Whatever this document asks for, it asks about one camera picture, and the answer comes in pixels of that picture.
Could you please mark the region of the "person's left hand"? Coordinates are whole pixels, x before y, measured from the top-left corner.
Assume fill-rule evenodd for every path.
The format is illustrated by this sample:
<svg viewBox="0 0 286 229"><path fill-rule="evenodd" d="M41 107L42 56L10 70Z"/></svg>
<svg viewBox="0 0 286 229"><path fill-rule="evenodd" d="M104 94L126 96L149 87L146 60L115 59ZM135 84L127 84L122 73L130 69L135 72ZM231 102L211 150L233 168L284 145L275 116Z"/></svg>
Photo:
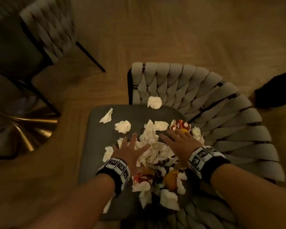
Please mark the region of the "person's left hand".
<svg viewBox="0 0 286 229"><path fill-rule="evenodd" d="M113 147L113 154L111 158L120 158L128 165L130 169L130 176L136 176L138 173L141 173L141 168L137 167L137 160L140 157L138 155L138 150L135 149L135 143L137 140L137 133L134 133L130 139L129 150L122 150L118 148L115 144L112 145Z"/></svg>

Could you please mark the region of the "person's right hand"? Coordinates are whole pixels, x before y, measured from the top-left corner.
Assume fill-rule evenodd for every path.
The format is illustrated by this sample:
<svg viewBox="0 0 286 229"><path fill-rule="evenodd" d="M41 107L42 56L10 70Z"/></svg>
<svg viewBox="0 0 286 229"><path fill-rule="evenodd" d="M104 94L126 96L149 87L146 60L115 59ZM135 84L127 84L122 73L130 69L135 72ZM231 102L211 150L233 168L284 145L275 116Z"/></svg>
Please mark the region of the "person's right hand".
<svg viewBox="0 0 286 229"><path fill-rule="evenodd" d="M175 131L171 129L167 130L164 134L175 134L175 148L171 148L171 150L178 157L180 167L189 168L188 161L192 153L199 147L202 147L203 144L196 140L190 133L183 133L178 128Z"/></svg>

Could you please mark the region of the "person's right forearm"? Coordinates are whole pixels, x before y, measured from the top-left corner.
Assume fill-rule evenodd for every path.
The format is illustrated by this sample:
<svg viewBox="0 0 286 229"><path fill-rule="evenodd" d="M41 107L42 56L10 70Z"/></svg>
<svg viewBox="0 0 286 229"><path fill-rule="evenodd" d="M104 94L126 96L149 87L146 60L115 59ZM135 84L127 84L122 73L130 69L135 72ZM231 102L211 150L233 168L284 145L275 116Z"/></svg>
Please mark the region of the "person's right forearm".
<svg viewBox="0 0 286 229"><path fill-rule="evenodd" d="M286 229L286 189L232 164L217 168L210 182L246 229Z"/></svg>

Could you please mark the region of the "person's left forearm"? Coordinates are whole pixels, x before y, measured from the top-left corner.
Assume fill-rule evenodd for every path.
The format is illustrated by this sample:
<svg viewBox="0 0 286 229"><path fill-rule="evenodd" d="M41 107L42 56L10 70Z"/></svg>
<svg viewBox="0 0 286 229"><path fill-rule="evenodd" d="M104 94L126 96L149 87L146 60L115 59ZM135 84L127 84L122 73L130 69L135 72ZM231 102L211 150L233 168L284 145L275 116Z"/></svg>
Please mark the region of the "person's left forearm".
<svg viewBox="0 0 286 229"><path fill-rule="evenodd" d="M98 174L27 229L93 229L114 190L114 180Z"/></svg>

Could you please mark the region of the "pile of crumpled white tissues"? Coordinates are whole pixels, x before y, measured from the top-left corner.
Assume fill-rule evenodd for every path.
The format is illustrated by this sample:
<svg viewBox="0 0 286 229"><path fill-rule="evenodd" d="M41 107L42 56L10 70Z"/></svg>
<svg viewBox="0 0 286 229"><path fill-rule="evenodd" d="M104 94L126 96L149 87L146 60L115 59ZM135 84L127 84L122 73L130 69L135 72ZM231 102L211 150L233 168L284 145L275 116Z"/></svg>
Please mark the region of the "pile of crumpled white tissues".
<svg viewBox="0 0 286 229"><path fill-rule="evenodd" d="M157 161L164 160L166 158L173 158L176 156L174 152L166 144L159 142L159 136L156 134L157 131L165 131L170 127L171 123L165 121L149 121L144 125L144 131L140 135L139 139L136 140L135 149L150 144L151 147L148 151L143 153L137 160L137 167L142 168L141 173L153 174L155 175L155 170L153 169L153 164ZM202 136L201 130L199 127L191 126L192 136L198 140L201 144L204 145L204 138ZM163 184L156 184L153 181L152 185L149 185L147 182L141 184L133 184L132 191L140 192L139 200L142 208L144 209L148 204L152 203L152 193L160 197L160 204L174 211L179 211L180 207L178 204L178 196L184 195L186 189L183 186L182 181L187 180L187 176L184 171L178 171L177 176L177 190L171 192L167 190Z"/></svg>

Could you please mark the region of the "red spotted snack wrapper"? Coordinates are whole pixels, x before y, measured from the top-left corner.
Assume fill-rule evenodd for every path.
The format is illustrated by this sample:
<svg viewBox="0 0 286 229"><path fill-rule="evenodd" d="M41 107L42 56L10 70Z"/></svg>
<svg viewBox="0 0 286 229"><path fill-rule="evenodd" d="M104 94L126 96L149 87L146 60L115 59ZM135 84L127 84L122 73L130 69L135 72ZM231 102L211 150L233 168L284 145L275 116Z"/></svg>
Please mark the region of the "red spotted snack wrapper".
<svg viewBox="0 0 286 229"><path fill-rule="evenodd" d="M175 129L178 128L181 131L183 131L183 133L190 133L191 132L191 124L184 121L184 120L172 120L171 125L170 125L170 129L175 131Z"/></svg>

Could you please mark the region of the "black marker wristband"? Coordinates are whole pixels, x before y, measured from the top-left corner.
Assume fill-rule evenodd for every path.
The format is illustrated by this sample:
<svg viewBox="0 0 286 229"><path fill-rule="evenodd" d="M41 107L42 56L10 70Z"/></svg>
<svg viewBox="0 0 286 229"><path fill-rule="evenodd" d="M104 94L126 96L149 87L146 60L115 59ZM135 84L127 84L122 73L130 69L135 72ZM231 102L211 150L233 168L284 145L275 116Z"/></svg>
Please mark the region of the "black marker wristband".
<svg viewBox="0 0 286 229"><path fill-rule="evenodd" d="M116 196L121 194L130 180L130 169L128 165L120 158L110 158L102 167L98 169L96 176L99 174L106 174L114 180L114 193Z"/></svg>
<svg viewBox="0 0 286 229"><path fill-rule="evenodd" d="M210 184L213 172L222 165L231 162L218 150L211 146L201 146L194 150L188 160L188 167L195 175Z"/></svg>

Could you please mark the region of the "dark crumpled wrapper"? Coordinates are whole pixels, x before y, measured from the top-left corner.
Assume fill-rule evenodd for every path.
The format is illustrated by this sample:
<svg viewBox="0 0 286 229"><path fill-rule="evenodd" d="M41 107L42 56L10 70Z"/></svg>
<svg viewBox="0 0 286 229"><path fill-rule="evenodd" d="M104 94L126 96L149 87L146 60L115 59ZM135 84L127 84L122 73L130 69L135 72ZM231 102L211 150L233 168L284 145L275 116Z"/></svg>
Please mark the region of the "dark crumpled wrapper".
<svg viewBox="0 0 286 229"><path fill-rule="evenodd" d="M157 161L153 164L153 169L155 170L155 181L156 184L163 184L163 178L171 170L177 170L175 166L179 162L179 159L176 156L173 158L166 158L164 160Z"/></svg>

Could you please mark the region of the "red crumpled snack wrapper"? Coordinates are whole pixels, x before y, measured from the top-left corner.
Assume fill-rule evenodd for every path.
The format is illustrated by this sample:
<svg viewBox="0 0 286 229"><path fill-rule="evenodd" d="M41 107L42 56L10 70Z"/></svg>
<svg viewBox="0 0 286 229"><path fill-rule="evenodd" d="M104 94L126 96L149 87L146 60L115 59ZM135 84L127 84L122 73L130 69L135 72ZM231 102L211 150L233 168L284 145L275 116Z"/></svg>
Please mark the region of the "red crumpled snack wrapper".
<svg viewBox="0 0 286 229"><path fill-rule="evenodd" d="M133 176L133 184L141 184L147 182L149 185L153 184L155 176L153 174L138 173L136 176Z"/></svg>

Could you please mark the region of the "orange fruit peel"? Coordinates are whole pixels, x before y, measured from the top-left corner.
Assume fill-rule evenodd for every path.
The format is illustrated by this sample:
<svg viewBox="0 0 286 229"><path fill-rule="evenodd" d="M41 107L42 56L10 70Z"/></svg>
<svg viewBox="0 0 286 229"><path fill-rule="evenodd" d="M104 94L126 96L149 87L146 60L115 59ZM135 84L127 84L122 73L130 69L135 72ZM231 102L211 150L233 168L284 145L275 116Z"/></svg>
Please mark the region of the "orange fruit peel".
<svg viewBox="0 0 286 229"><path fill-rule="evenodd" d="M178 170L171 170L169 171L165 177L163 178L163 183L164 187L171 191L174 192L177 190L177 176L178 176Z"/></svg>

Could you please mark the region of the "grey woven-back chair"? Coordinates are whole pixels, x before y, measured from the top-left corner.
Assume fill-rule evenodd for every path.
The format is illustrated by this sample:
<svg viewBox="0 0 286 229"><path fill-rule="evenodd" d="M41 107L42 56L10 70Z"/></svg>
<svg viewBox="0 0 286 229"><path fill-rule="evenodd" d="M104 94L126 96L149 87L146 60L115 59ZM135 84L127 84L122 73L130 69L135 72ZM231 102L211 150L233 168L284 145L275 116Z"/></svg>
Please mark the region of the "grey woven-back chair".
<svg viewBox="0 0 286 229"><path fill-rule="evenodd" d="M185 120L201 130L205 145L223 153L234 165L274 184L285 181L278 152L259 112L237 87L217 73L178 63L133 63L127 74L129 105L104 105L91 110L82 153L78 184L92 178L103 165L105 148L121 144L124 135L115 124L128 120L126 136L151 135L145 124ZM180 211L164 208L152 194L145 209L132 180L122 194L109 203L101 221L125 220L127 228L243 229L227 203L189 171L182 181L186 189L178 197Z"/></svg>
<svg viewBox="0 0 286 229"><path fill-rule="evenodd" d="M102 72L105 69L78 42L71 0L0 0L0 75L27 89L60 112L32 79L77 46Z"/></svg>

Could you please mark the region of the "gold metal table base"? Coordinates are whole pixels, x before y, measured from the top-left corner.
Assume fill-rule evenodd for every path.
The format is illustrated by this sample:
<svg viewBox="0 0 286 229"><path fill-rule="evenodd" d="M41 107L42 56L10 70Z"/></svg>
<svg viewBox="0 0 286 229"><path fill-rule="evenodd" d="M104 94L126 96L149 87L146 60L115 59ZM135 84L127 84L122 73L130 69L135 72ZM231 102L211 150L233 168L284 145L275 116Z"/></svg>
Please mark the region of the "gold metal table base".
<svg viewBox="0 0 286 229"><path fill-rule="evenodd" d="M9 102L0 109L0 161L40 148L55 131L58 119L36 96Z"/></svg>

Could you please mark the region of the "black object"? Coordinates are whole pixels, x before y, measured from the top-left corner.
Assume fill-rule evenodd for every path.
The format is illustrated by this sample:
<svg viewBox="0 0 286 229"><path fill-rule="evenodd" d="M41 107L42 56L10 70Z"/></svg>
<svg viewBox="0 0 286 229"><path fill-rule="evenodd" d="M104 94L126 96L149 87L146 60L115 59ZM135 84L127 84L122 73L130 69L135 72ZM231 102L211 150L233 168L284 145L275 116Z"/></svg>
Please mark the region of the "black object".
<svg viewBox="0 0 286 229"><path fill-rule="evenodd" d="M277 75L256 89L252 103L259 109L271 109L286 105L286 73Z"/></svg>

